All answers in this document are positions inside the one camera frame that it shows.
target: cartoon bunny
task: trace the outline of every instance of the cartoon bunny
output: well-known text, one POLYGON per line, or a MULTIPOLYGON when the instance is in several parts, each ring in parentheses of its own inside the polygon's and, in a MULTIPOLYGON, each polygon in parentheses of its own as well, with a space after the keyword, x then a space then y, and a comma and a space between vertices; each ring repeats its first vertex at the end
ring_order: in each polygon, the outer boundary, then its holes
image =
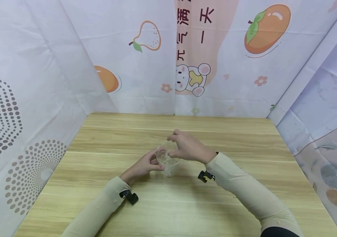
POLYGON ((205 81, 210 72, 211 67, 206 63, 200 64, 199 67, 187 67, 184 64, 176 66, 175 89, 179 92, 188 90, 199 97, 204 93, 205 81))

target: printed backdrop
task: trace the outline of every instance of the printed backdrop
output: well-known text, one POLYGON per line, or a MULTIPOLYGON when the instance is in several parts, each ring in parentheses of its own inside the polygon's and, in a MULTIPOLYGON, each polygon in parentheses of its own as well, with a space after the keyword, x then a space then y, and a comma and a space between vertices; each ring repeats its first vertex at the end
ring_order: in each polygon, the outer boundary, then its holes
POLYGON ((334 24, 337 0, 0 0, 0 236, 91 112, 265 118, 284 95, 278 130, 337 223, 337 49, 299 73, 334 24))

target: wooden table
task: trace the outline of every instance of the wooden table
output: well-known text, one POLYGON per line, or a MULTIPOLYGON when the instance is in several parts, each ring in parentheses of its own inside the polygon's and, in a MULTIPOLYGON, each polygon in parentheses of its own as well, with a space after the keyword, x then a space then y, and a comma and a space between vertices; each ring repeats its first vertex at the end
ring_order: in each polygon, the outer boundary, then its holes
MULTIPOLYGON (((337 227, 268 119, 91 114, 39 195, 16 237, 58 237, 113 177, 175 129, 223 152, 274 192, 305 236, 337 237, 337 227)), ((231 193, 197 179, 205 170, 181 161, 176 176, 151 172, 132 186, 98 236, 259 237, 259 222, 231 193)))

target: beige sleeve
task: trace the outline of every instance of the beige sleeve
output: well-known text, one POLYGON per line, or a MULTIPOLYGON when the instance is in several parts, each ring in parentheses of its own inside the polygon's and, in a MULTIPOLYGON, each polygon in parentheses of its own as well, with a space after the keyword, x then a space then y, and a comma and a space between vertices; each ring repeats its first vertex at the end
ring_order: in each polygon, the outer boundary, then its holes
POLYGON ((124 199, 119 196, 129 185, 115 177, 103 188, 68 225, 61 237, 94 237, 108 217, 121 205, 124 199))
POLYGON ((268 227, 282 227, 304 237, 292 212, 270 190, 243 171, 227 156, 219 153, 205 165, 215 176, 217 185, 233 193, 261 223, 261 232, 268 227))

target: person's right hand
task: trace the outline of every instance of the person's right hand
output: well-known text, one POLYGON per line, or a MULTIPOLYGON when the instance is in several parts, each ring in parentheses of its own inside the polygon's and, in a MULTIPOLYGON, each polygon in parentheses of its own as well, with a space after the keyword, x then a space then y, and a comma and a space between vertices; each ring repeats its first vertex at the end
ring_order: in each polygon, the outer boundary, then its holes
POLYGON ((168 153, 171 158, 181 158, 184 160, 195 160, 203 164, 208 164, 217 153, 211 148, 201 143, 188 132, 174 130, 172 135, 169 135, 168 141, 176 142, 178 149, 168 153))

